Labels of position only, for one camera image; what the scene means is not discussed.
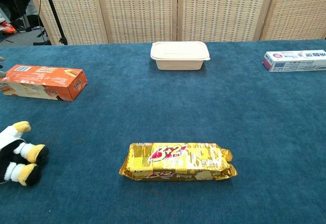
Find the container lid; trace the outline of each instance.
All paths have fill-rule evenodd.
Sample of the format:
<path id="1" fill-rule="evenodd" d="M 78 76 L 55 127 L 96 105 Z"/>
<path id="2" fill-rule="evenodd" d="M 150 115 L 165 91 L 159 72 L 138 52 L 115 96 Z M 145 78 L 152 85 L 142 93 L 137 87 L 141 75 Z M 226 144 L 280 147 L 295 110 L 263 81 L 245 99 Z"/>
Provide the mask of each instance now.
<path id="1" fill-rule="evenodd" d="M 210 60 L 203 42 L 155 42 L 151 49 L 154 60 Z"/>

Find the cable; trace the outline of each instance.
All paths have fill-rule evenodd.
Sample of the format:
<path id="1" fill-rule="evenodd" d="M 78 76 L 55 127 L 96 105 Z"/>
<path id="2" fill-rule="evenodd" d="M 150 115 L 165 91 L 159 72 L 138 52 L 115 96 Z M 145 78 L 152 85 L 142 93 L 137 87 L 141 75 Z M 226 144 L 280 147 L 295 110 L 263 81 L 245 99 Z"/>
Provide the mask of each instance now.
<path id="1" fill-rule="evenodd" d="M 41 30 L 41 36 L 42 36 L 42 38 L 43 38 L 43 41 L 46 42 L 46 40 L 45 40 L 44 37 L 43 37 L 42 27 L 41 27 L 41 23 L 40 23 L 41 4 L 42 4 L 42 0 L 40 0 L 40 7 L 39 7 L 38 21 L 39 21 L 39 27 L 40 27 L 40 30 Z"/>

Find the yellow plush feet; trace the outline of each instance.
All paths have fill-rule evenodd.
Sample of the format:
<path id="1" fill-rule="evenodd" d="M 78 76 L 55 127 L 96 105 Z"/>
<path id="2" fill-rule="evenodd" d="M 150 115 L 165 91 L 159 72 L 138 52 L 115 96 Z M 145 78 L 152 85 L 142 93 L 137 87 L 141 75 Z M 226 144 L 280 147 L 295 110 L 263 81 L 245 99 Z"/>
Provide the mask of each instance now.
<path id="1" fill-rule="evenodd" d="M 30 163 L 38 164 L 49 154 L 49 149 L 44 144 L 38 144 L 31 147 L 27 153 L 26 159 Z"/>
<path id="2" fill-rule="evenodd" d="M 28 121 L 17 122 L 15 124 L 13 124 L 13 126 L 15 127 L 15 129 L 18 132 L 21 132 L 21 133 L 28 132 L 31 130 L 31 126 Z"/>
<path id="3" fill-rule="evenodd" d="M 23 186 L 32 186 L 40 179 L 40 176 L 40 167 L 36 164 L 28 164 L 21 169 L 17 180 Z"/>

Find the woven panel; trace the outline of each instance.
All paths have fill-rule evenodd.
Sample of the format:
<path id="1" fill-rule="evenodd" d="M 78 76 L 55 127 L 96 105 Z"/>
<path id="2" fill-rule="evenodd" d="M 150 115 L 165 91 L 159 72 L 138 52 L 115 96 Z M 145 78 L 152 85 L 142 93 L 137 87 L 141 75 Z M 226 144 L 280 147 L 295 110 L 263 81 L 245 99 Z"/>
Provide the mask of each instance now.
<path id="1" fill-rule="evenodd" d="M 325 38 L 326 0 L 273 0 L 261 40 Z"/>
<path id="2" fill-rule="evenodd" d="M 253 40 L 265 1 L 179 0 L 178 40 Z"/>
<path id="3" fill-rule="evenodd" d="M 68 44 L 108 42 L 99 0 L 53 0 L 53 3 Z M 41 13 L 57 44 L 60 33 L 47 0 L 42 0 Z"/>
<path id="4" fill-rule="evenodd" d="M 177 0 L 100 1 L 110 42 L 176 40 Z"/>

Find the table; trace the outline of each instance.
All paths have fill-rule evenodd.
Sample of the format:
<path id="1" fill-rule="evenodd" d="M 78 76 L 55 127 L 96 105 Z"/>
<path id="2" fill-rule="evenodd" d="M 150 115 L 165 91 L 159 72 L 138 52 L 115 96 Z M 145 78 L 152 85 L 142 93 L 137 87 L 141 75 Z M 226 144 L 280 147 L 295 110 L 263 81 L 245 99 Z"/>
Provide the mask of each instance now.
<path id="1" fill-rule="evenodd" d="M 81 68 L 74 102 L 0 95 L 1 129 L 50 149 L 33 187 L 0 185 L 6 223 L 325 223 L 326 72 L 269 73 L 266 51 L 325 40 L 208 43 L 199 71 L 160 71 L 151 44 L 0 49 L 4 65 Z M 134 182 L 118 175 L 132 142 L 215 142 L 238 176 Z"/>

